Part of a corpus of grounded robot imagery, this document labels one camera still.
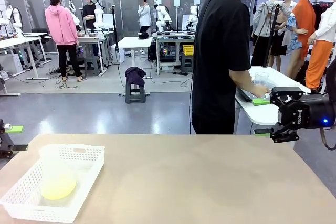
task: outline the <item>pink hoodie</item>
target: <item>pink hoodie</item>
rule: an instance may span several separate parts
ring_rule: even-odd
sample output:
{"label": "pink hoodie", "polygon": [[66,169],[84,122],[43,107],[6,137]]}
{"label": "pink hoodie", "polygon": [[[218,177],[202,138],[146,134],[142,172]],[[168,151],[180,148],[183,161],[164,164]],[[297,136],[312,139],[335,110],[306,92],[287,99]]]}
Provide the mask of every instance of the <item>pink hoodie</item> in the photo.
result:
{"label": "pink hoodie", "polygon": [[76,44],[78,41],[76,25],[69,9],[61,5],[50,5],[45,14],[50,34],[56,45]]}

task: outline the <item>white basket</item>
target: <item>white basket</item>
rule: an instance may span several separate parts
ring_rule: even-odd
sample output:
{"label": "white basket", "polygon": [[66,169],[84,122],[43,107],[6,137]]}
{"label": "white basket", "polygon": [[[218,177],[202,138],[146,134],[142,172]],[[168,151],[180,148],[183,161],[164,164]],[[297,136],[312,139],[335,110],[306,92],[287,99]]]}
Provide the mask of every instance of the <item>white basket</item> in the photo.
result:
{"label": "white basket", "polygon": [[53,145],[77,179],[75,191],[61,201],[41,195],[42,161],[39,160],[0,200],[12,218],[73,223],[104,165],[104,149],[90,145]]}

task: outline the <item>man in black t-shirt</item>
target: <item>man in black t-shirt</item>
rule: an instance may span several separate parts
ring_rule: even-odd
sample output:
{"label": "man in black t-shirt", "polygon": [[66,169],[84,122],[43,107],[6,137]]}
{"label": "man in black t-shirt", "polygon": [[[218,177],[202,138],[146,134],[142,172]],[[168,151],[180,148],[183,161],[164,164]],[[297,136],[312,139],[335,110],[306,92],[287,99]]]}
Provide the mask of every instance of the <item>man in black t-shirt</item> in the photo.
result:
{"label": "man in black t-shirt", "polygon": [[249,38],[249,10],[241,0],[205,1],[195,38],[196,134],[233,134],[237,86],[257,97],[269,92],[251,81]]}
{"label": "man in black t-shirt", "polygon": [[[86,1],[88,4],[83,7],[82,17],[84,20],[86,20],[86,29],[95,29],[93,24],[96,22],[96,14],[94,13],[96,10],[96,5],[92,2],[92,0]],[[94,56],[98,56],[97,44],[92,44],[92,49]]]}

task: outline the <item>stool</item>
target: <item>stool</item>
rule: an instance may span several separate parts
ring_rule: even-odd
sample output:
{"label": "stool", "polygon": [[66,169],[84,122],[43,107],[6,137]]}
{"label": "stool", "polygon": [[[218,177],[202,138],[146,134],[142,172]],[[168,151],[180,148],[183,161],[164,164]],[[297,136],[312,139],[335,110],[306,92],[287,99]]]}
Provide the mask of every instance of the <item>stool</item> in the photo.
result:
{"label": "stool", "polygon": [[181,72],[192,72],[194,70],[194,56],[182,54]]}
{"label": "stool", "polygon": [[101,72],[97,57],[85,57],[84,67],[86,76],[98,76]]}
{"label": "stool", "polygon": [[139,89],[131,89],[131,85],[126,83],[126,103],[130,104],[132,101],[141,101],[141,103],[146,102],[146,94],[145,87],[140,87]]}

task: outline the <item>man's hand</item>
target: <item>man's hand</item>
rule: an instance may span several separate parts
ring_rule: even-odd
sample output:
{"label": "man's hand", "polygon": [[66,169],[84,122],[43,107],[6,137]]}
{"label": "man's hand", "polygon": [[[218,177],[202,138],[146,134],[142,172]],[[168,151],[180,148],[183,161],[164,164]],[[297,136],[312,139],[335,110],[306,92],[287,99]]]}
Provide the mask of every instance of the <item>man's hand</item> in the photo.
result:
{"label": "man's hand", "polygon": [[302,29],[297,29],[295,32],[297,34],[304,34],[304,35],[306,35],[308,33],[308,30],[302,28]]}
{"label": "man's hand", "polygon": [[308,44],[309,45],[313,44],[315,39],[316,39],[316,33],[313,33],[308,39]]}
{"label": "man's hand", "polygon": [[257,98],[263,97],[265,94],[269,94],[271,91],[268,87],[264,85],[254,85],[252,89],[252,94],[255,95]]}

